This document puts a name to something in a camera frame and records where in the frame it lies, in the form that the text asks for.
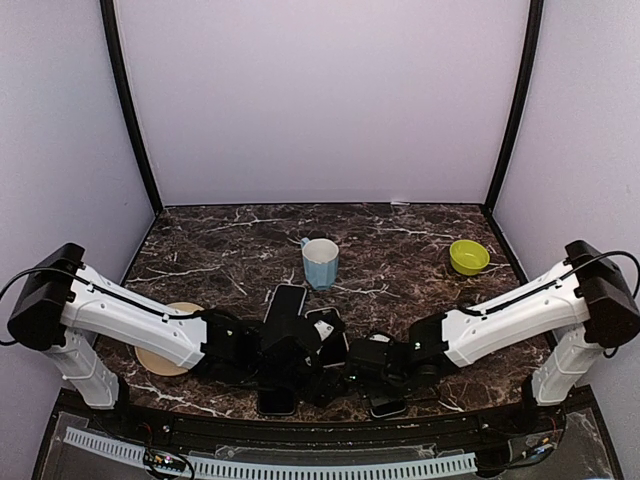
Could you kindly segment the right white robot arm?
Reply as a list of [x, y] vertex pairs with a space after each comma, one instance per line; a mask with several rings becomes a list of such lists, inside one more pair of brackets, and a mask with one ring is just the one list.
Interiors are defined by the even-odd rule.
[[382, 334], [352, 342], [348, 377], [370, 396], [399, 398], [433, 385], [513, 344], [563, 329], [550, 357], [522, 387], [510, 413], [521, 434], [534, 432], [596, 359], [639, 334], [638, 287], [628, 286], [613, 257], [576, 240], [548, 272], [499, 297], [419, 319], [405, 342]]

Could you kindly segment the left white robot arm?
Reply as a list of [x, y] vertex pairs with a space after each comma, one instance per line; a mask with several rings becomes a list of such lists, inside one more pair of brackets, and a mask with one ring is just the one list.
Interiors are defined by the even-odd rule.
[[126, 381], [98, 358], [88, 332], [150, 352], [205, 381], [255, 390], [264, 415], [290, 415], [298, 401], [325, 407], [347, 394], [344, 373], [323, 355], [345, 362], [344, 325], [334, 316], [304, 317], [304, 287], [277, 286], [262, 321], [218, 307], [188, 312], [113, 284], [83, 255], [83, 247], [67, 243], [8, 281], [24, 284], [7, 322], [7, 343], [48, 356], [120, 436], [134, 435], [141, 415], [127, 403]]

